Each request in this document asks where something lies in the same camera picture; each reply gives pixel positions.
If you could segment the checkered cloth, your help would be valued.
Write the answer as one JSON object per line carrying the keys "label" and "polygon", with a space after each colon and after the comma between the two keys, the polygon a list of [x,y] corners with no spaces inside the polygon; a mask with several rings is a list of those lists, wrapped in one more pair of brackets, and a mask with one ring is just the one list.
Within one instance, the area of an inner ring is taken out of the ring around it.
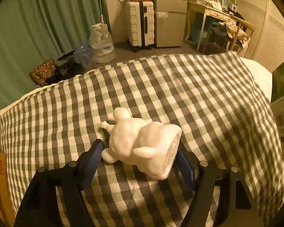
{"label": "checkered cloth", "polygon": [[234,53],[152,56],[104,66],[38,91],[0,116],[14,212],[36,170],[61,168],[106,140],[103,121],[126,108],[176,124],[198,159],[237,166],[269,224],[284,202],[284,158],[270,101]]}

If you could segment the white plaster figurine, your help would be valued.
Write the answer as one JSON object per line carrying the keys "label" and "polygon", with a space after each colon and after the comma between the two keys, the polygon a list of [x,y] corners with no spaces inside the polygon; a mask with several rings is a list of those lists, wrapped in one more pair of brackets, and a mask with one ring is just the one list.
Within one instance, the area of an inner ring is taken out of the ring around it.
{"label": "white plaster figurine", "polygon": [[101,123],[101,128],[110,135],[109,147],[102,151],[102,159],[107,163],[120,160],[137,166],[153,180],[167,179],[179,148],[182,128],[134,118],[122,107],[114,109],[113,118],[115,124]]}

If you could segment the white suitcase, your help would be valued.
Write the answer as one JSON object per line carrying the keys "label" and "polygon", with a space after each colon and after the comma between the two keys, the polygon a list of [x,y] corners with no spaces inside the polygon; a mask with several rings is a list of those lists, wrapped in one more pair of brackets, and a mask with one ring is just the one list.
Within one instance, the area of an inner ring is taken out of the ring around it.
{"label": "white suitcase", "polygon": [[134,52],[154,45],[154,5],[152,1],[130,1],[124,6],[128,41]]}

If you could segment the cardboard box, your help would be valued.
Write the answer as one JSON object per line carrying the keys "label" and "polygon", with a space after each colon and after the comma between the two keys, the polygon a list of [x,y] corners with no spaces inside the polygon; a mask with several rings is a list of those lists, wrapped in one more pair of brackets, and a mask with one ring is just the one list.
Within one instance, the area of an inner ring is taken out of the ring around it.
{"label": "cardboard box", "polygon": [[6,154],[0,148],[0,220],[6,226],[14,226],[15,219],[7,183]]}

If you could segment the small blue water bottle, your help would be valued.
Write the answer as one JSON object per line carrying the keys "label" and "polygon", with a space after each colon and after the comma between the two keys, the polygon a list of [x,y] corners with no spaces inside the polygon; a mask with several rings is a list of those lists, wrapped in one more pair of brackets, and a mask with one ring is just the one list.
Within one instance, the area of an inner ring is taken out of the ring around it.
{"label": "small blue water bottle", "polygon": [[88,41],[80,43],[74,52],[75,62],[84,68],[91,68],[96,65],[94,51]]}

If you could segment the wooden chair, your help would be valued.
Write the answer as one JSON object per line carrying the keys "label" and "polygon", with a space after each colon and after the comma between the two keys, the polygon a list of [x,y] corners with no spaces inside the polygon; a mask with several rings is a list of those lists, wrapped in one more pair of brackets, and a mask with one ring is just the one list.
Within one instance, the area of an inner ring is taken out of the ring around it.
{"label": "wooden chair", "polygon": [[255,25],[235,15],[230,15],[234,22],[213,22],[209,26],[202,53],[205,54],[208,46],[216,46],[222,52],[240,52],[248,48]]}

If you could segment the patterned brown bag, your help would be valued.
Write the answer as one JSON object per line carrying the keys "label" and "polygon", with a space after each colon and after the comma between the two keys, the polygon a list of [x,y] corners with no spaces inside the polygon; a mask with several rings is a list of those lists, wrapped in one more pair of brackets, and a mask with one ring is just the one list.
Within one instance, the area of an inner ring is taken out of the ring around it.
{"label": "patterned brown bag", "polygon": [[57,68],[54,59],[51,58],[33,69],[30,72],[30,77],[36,85],[43,87],[47,85],[46,79],[54,76],[55,70],[57,70]]}

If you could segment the white dressing table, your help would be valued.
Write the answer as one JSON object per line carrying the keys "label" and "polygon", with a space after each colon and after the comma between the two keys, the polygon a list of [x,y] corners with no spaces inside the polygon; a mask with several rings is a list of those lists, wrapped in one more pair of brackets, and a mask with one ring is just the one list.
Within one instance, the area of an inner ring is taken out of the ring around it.
{"label": "white dressing table", "polygon": [[190,38],[192,35],[191,28],[195,28],[199,32],[196,48],[198,51],[201,45],[203,33],[204,31],[209,30],[209,24],[211,22],[236,23],[229,13],[189,1],[187,6],[184,40],[187,41]]}

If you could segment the large water bottle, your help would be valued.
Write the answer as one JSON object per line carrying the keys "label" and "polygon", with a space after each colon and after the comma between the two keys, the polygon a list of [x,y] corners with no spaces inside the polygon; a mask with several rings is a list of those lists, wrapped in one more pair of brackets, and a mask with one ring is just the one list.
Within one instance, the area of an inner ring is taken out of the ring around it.
{"label": "large water bottle", "polygon": [[115,59],[113,38],[104,24],[91,27],[89,43],[97,63],[106,64]]}

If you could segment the grey mini fridge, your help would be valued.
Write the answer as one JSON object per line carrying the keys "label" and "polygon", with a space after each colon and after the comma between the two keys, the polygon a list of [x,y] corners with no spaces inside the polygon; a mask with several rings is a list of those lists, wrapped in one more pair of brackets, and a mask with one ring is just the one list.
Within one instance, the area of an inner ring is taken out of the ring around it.
{"label": "grey mini fridge", "polygon": [[153,0],[155,46],[180,47],[184,41],[188,0]]}

